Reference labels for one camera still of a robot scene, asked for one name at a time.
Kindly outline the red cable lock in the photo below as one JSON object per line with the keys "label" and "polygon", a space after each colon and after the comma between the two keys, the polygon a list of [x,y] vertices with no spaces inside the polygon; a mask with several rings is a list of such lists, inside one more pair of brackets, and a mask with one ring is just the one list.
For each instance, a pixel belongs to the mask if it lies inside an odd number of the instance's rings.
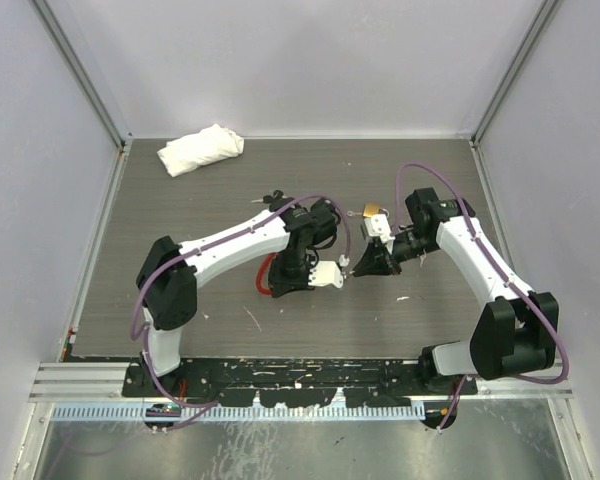
{"label": "red cable lock", "polygon": [[260,265],[259,270],[257,272],[256,279],[255,279],[255,285],[256,285],[256,289],[258,290],[258,292],[262,295],[267,295],[267,296],[271,295],[271,289],[264,283],[264,277],[265,277],[265,274],[268,272],[268,269],[275,257],[276,257],[275,253],[271,253],[271,254],[267,255],[266,258],[263,260],[262,264]]}

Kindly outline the large brass padlock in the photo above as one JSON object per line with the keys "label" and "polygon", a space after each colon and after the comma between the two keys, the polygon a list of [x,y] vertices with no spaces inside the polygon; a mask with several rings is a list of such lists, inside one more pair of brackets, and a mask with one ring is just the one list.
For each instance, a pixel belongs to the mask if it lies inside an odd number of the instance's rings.
{"label": "large brass padlock", "polygon": [[362,216],[365,218],[371,218],[374,215],[382,214],[384,212],[383,208],[375,203],[367,203],[364,205]]}

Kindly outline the black-headed key bunch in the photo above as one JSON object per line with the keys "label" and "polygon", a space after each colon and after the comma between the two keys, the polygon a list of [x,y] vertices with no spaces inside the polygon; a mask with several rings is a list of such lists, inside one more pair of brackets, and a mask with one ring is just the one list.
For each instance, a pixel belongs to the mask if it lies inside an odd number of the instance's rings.
{"label": "black-headed key bunch", "polygon": [[276,189],[272,193],[266,194],[262,197],[256,198],[252,200],[252,203],[262,203],[270,205],[273,202],[280,200],[285,197],[285,194],[282,190]]}

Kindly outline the white cloth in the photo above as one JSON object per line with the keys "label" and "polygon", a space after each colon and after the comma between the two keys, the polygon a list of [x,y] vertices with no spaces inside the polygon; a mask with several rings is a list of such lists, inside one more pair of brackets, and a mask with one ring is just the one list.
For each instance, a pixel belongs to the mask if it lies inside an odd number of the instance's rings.
{"label": "white cloth", "polygon": [[233,130],[213,124],[198,133],[168,141],[157,156],[171,177],[178,177],[198,168],[244,152],[245,140]]}

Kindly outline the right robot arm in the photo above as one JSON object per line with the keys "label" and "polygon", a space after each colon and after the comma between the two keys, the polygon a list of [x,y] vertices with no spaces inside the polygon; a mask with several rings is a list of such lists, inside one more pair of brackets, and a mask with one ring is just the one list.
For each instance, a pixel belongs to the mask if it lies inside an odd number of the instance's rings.
{"label": "right robot arm", "polygon": [[416,189],[405,199],[411,224],[392,229],[377,206],[365,209],[362,232],[367,247],[353,267],[355,277],[398,275],[402,264],[436,251],[446,253],[482,307],[471,337],[424,348],[418,379],[439,394],[455,376],[484,380],[522,377],[555,362],[559,305],[537,293],[507,265],[485,237],[474,210],[464,199],[440,199],[432,188]]}

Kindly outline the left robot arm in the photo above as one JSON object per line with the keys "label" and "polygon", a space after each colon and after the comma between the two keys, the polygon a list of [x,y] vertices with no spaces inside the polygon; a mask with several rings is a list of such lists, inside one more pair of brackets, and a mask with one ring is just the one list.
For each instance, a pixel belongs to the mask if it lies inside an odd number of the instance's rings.
{"label": "left robot arm", "polygon": [[197,313],[199,290],[214,278],[268,255],[264,288],[273,298],[343,286],[348,258],[319,257],[335,243],[342,223],[335,204],[324,197],[310,207],[287,197],[267,203],[256,216],[217,234],[183,243],[165,236],[151,246],[136,277],[131,336],[144,342],[144,383],[156,395],[179,387],[182,331]]}

